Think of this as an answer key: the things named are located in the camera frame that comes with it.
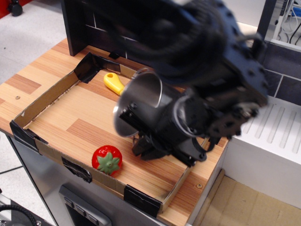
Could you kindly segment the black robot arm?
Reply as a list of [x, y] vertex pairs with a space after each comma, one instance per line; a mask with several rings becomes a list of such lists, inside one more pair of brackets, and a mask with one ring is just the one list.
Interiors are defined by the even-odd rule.
[[221, 0], [88, 0], [109, 37], [150, 69], [137, 71], [114, 108], [123, 137], [138, 136], [142, 160], [206, 159], [197, 141], [241, 134], [268, 102], [258, 34], [244, 35]]

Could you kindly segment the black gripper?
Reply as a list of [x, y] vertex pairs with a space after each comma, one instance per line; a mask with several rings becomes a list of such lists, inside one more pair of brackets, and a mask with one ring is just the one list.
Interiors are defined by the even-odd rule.
[[[131, 102], [119, 118], [137, 131], [146, 131], [146, 124], [138, 116], [138, 105]], [[205, 161], [218, 138], [212, 137], [209, 148], [203, 148], [198, 137], [208, 137], [210, 108], [196, 95], [183, 95], [162, 113], [155, 128], [133, 138], [132, 151], [144, 161], [172, 155], [188, 167]]]

